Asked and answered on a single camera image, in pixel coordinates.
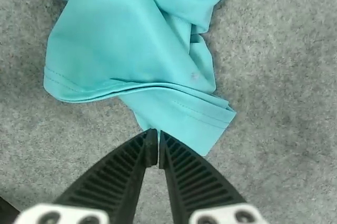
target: screw hole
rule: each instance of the screw hole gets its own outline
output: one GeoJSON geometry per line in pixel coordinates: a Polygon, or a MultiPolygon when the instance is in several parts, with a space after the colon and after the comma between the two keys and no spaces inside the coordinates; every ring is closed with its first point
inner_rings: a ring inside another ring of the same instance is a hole
{"type": "Polygon", "coordinates": [[[197,224],[217,224],[217,221],[210,216],[202,216],[198,219],[197,224]]]}
{"type": "Polygon", "coordinates": [[[58,212],[49,212],[43,215],[38,224],[57,224],[60,219],[60,214],[58,212]]]}
{"type": "Polygon", "coordinates": [[[79,224],[100,224],[100,220],[95,216],[88,216],[82,219],[79,224]]]}
{"type": "Polygon", "coordinates": [[[239,223],[253,223],[255,221],[254,216],[247,211],[239,211],[235,217],[239,223]]]}

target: fabric fold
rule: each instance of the fabric fold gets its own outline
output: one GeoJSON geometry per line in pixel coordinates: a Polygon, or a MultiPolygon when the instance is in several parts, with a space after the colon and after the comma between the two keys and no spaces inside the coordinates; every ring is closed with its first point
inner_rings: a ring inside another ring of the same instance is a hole
{"type": "Polygon", "coordinates": [[[235,116],[211,93],[206,32],[219,0],[68,0],[47,45],[44,87],[64,102],[113,96],[140,126],[206,155],[235,116]]]}

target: teal fabric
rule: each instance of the teal fabric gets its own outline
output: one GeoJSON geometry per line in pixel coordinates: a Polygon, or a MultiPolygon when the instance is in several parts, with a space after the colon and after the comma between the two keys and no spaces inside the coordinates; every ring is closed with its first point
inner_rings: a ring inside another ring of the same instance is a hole
{"type": "Polygon", "coordinates": [[[144,130],[206,155],[235,116],[212,95],[200,35],[218,1],[68,0],[48,39],[45,89],[73,103],[119,96],[144,130]]]}

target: gray carpet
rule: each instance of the gray carpet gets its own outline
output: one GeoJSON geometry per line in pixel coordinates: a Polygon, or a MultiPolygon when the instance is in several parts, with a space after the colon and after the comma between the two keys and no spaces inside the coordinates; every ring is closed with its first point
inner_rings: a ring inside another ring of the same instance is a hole
{"type": "MultiPolygon", "coordinates": [[[[51,202],[140,132],[118,99],[43,89],[62,0],[0,0],[0,195],[51,202]]],[[[222,0],[206,35],[217,94],[237,117],[207,159],[270,223],[336,223],[337,1],[222,0]]],[[[172,223],[164,173],[146,173],[135,223],[172,223]]]]}

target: carpet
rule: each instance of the carpet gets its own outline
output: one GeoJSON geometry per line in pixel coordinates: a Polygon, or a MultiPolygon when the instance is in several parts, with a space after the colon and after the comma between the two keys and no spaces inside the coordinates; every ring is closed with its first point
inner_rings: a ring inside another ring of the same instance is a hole
{"type": "MultiPolygon", "coordinates": [[[[53,201],[140,132],[119,99],[67,104],[43,89],[64,5],[0,0],[0,194],[19,209],[53,201]]],[[[336,12],[336,0],[222,0],[205,35],[216,94],[237,111],[206,159],[270,223],[335,222],[336,12]]],[[[173,223],[164,180],[147,171],[135,223],[173,223]]]]}

